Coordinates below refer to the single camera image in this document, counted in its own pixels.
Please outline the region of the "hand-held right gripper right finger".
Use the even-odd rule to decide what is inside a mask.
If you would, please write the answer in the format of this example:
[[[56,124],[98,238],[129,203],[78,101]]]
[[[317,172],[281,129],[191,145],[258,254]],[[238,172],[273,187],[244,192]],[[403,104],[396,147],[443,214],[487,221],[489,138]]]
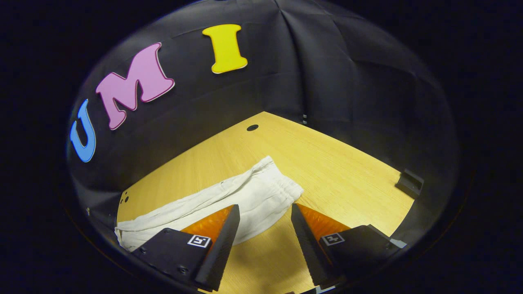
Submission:
[[[291,221],[314,285],[353,286],[379,271],[406,243],[372,225],[348,227],[305,205],[294,203]]]

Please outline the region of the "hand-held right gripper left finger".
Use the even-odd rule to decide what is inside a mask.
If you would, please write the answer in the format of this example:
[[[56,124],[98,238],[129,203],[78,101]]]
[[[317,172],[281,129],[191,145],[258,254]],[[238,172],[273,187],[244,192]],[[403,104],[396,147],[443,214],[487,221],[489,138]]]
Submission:
[[[239,206],[230,205],[185,229],[162,229],[132,255],[172,281],[217,291],[239,222]]]

